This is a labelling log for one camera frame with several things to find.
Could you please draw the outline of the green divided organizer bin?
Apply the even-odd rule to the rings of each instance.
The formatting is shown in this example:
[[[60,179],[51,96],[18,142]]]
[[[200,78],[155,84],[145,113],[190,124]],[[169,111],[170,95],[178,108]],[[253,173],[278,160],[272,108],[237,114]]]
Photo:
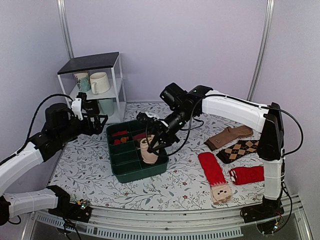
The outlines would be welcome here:
[[[123,136],[129,137],[129,141],[114,145],[114,140],[121,137],[112,137],[112,134],[123,130],[129,131]],[[146,124],[137,120],[112,124],[106,128],[111,171],[122,184],[160,175],[167,170],[169,158],[165,156],[164,149],[160,151],[161,156],[154,164],[143,161],[140,140],[133,140],[133,136],[145,133],[145,130]]]

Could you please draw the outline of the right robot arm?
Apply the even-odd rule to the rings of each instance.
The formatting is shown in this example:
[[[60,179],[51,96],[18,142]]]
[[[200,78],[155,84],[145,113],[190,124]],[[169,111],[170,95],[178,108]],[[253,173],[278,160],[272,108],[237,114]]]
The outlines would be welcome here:
[[[160,98],[172,112],[164,119],[146,115],[147,122],[155,128],[154,138],[147,142],[149,153],[156,154],[159,149],[179,142],[177,132],[186,124],[191,124],[194,116],[215,115],[243,124],[260,133],[257,154],[263,162],[263,198],[266,201],[259,206],[258,213],[262,218],[269,218],[278,210],[276,200],[282,195],[285,157],[284,127],[278,104],[246,101],[203,85],[186,91],[174,82],[164,88]]]

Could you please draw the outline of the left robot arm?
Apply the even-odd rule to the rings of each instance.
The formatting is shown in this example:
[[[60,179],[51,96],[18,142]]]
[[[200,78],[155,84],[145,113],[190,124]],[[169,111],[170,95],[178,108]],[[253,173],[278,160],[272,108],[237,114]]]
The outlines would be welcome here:
[[[7,188],[34,167],[51,159],[68,142],[79,135],[99,135],[108,121],[107,115],[82,113],[81,100],[75,109],[55,103],[45,110],[42,130],[29,137],[26,146],[0,163],[0,224],[18,215],[48,209],[60,217],[70,217],[74,205],[70,195],[57,185],[42,190],[8,194]]]

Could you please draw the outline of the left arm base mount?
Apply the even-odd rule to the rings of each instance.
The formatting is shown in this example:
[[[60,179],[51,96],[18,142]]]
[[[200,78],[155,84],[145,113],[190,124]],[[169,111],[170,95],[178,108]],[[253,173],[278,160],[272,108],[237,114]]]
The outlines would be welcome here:
[[[88,200],[80,199],[76,202],[69,202],[68,205],[63,203],[56,208],[49,209],[48,213],[54,216],[74,220],[78,222],[88,223],[93,208]]]

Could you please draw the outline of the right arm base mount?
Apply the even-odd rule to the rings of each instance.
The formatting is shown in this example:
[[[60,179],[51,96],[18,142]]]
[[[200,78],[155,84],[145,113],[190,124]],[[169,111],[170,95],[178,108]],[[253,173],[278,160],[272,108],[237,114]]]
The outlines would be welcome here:
[[[280,198],[270,200],[263,197],[262,203],[246,206],[240,210],[240,216],[245,223],[259,222],[272,218],[270,221],[263,221],[256,225],[258,231],[263,235],[273,235],[285,225],[284,213]]]

